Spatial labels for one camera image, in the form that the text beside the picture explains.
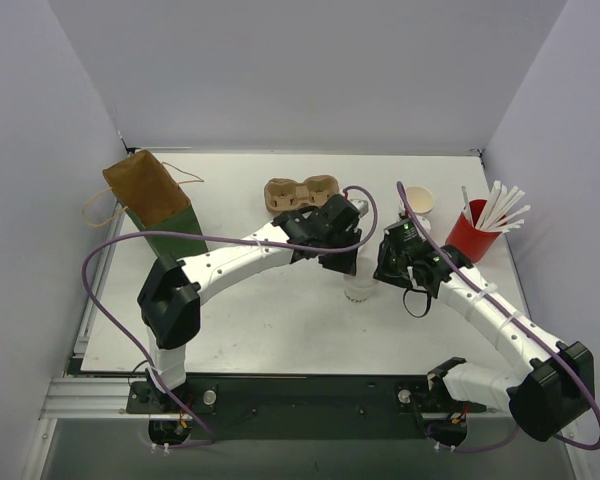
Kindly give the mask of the translucent plastic lid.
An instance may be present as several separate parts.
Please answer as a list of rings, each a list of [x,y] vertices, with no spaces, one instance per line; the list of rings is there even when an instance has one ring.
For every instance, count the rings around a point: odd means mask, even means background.
[[[377,281],[373,277],[344,275],[343,290],[372,291],[374,293]]]
[[[377,267],[377,262],[368,257],[359,256],[356,261],[356,275],[372,277]]]

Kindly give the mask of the white paper cup with text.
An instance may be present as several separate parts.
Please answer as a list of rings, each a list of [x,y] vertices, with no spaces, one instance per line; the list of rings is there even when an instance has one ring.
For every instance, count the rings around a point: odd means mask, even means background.
[[[351,302],[361,303],[369,300],[373,295],[372,291],[345,290],[345,297]]]

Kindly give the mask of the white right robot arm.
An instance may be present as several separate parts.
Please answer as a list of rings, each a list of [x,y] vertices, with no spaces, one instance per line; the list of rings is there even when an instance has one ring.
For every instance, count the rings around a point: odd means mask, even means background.
[[[461,315],[508,367],[454,357],[427,375],[432,397],[480,404],[510,414],[530,437],[546,441],[591,408],[593,355],[568,345],[516,310],[453,246],[434,248],[411,219],[384,231],[374,273],[380,282],[424,293]]]

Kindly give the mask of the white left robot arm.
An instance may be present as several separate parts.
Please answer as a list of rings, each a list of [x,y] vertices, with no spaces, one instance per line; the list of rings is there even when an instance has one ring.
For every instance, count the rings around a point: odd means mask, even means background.
[[[201,307],[233,285],[269,269],[316,258],[328,270],[356,273],[359,220],[367,200],[335,194],[321,207],[281,213],[246,237],[245,244],[154,262],[138,296],[149,335],[149,398],[163,411],[184,402],[186,344],[201,328]]]

